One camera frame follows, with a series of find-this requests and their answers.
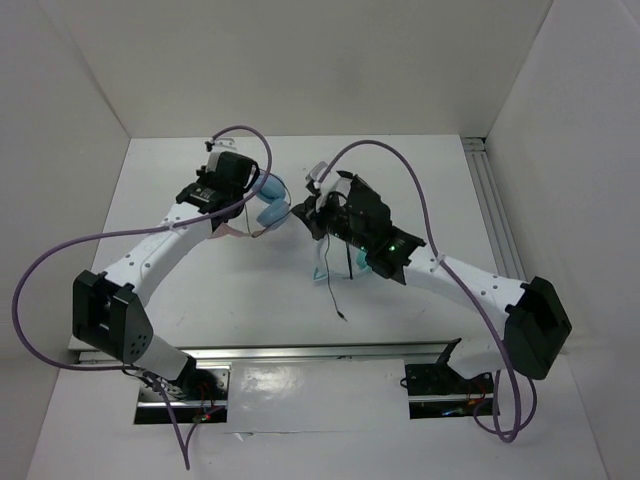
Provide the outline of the pink blue cat-ear headphones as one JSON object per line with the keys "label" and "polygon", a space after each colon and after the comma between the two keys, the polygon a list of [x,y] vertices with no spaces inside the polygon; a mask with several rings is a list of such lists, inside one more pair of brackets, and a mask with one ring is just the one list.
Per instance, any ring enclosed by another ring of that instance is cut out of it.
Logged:
{"label": "pink blue cat-ear headphones", "polygon": [[252,229],[247,207],[244,207],[246,230],[241,231],[224,223],[210,236],[211,240],[224,236],[258,238],[279,228],[286,221],[292,207],[292,197],[288,187],[279,176],[272,173],[266,174],[262,170],[252,186],[252,191],[265,204],[265,208],[255,219],[259,229]]}

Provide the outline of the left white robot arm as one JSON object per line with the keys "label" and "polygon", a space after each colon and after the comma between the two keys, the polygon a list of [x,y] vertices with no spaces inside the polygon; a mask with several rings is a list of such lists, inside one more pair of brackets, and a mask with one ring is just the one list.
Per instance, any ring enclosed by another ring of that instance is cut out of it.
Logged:
{"label": "left white robot arm", "polygon": [[100,273],[83,271],[73,283],[75,338],[161,379],[176,399],[215,393],[217,380],[196,360],[154,332],[146,306],[166,276],[199,243],[240,215],[242,200],[258,180],[256,161],[231,151],[213,153],[195,182],[177,195],[157,232]]}

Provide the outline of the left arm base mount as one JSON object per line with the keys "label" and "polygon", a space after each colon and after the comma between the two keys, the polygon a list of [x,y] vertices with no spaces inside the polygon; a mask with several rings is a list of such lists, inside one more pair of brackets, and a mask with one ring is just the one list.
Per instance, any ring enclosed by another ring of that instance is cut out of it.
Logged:
{"label": "left arm base mount", "polygon": [[[209,386],[200,383],[185,393],[175,385],[163,379],[159,380],[163,394],[170,401],[177,423],[187,425],[193,424],[195,420],[203,424],[226,423],[231,364],[206,361],[199,362],[198,368],[209,374]],[[154,387],[151,379],[143,377],[136,400],[133,420],[135,425],[171,423],[163,394]]]}

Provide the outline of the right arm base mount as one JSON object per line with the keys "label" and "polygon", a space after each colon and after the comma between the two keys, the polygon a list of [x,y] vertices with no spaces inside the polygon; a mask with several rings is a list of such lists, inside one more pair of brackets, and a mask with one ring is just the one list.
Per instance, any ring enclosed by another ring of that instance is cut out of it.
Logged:
{"label": "right arm base mount", "polygon": [[492,415],[494,377],[490,373],[467,380],[446,365],[406,364],[400,386],[407,391],[412,420]]}

